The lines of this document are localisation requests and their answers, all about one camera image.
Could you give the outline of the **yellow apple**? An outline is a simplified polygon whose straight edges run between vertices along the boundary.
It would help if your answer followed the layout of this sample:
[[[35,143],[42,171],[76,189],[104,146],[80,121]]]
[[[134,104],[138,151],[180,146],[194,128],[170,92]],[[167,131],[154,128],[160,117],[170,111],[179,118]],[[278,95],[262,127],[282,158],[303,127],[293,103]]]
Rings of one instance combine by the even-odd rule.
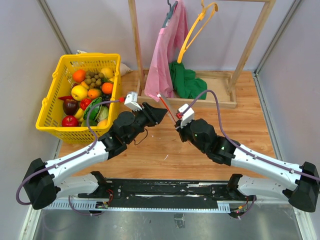
[[[80,102],[88,96],[88,90],[82,85],[76,85],[71,90],[71,96],[74,100]]]

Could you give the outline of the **clear zip top bag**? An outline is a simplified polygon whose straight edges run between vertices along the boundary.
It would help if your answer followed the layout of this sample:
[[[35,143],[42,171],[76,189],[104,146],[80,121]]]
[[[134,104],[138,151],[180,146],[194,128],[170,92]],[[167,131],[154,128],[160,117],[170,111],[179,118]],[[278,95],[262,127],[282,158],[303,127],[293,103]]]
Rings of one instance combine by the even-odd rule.
[[[159,102],[163,105],[163,107],[167,109],[167,114],[172,120],[174,128],[177,129],[179,122],[179,118],[177,117],[177,111],[171,106],[169,100],[160,92],[157,93],[157,97],[159,98]]]

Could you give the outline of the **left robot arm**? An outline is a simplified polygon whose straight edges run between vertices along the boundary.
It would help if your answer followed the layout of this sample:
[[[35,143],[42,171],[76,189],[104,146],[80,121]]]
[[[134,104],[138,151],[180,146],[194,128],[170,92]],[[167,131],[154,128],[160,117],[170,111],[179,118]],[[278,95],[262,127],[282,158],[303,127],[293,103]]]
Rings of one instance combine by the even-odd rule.
[[[78,151],[47,162],[41,158],[33,160],[22,181],[29,205],[35,210],[49,206],[63,191],[60,184],[69,176],[118,156],[146,127],[160,124],[168,112],[166,108],[153,107],[147,102],[140,108],[120,113],[106,133]]]

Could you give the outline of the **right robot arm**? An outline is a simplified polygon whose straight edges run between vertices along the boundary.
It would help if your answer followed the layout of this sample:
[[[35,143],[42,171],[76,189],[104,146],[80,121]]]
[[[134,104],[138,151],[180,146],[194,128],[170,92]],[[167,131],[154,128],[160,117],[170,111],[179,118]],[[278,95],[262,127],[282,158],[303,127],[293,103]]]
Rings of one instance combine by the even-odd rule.
[[[247,169],[264,176],[255,179],[233,174],[226,193],[232,200],[242,196],[264,196],[288,201],[293,207],[314,213],[320,192],[317,167],[311,162],[299,165],[268,157],[226,136],[219,136],[204,119],[183,123],[178,120],[175,129],[182,142],[190,142],[213,162]]]

